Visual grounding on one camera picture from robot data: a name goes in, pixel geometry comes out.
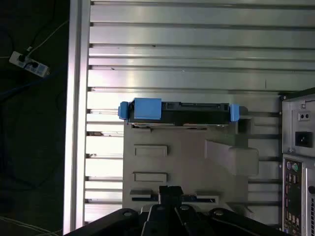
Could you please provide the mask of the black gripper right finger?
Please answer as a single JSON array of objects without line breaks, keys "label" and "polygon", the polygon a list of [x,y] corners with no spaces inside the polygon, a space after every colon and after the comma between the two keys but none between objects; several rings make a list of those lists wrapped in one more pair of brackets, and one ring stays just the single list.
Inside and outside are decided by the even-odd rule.
[{"label": "black gripper right finger", "polygon": [[180,186],[170,186],[172,207],[189,236],[287,236],[288,233],[264,225],[233,211],[217,207],[203,214],[182,203]]}]

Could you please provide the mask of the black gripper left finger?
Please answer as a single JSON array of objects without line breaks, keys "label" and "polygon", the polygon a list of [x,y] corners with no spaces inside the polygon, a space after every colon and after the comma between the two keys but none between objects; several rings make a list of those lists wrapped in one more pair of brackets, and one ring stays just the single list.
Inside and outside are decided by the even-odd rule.
[{"label": "black gripper left finger", "polygon": [[171,186],[159,187],[158,204],[148,212],[119,209],[78,228],[68,236],[166,236],[171,211]]}]

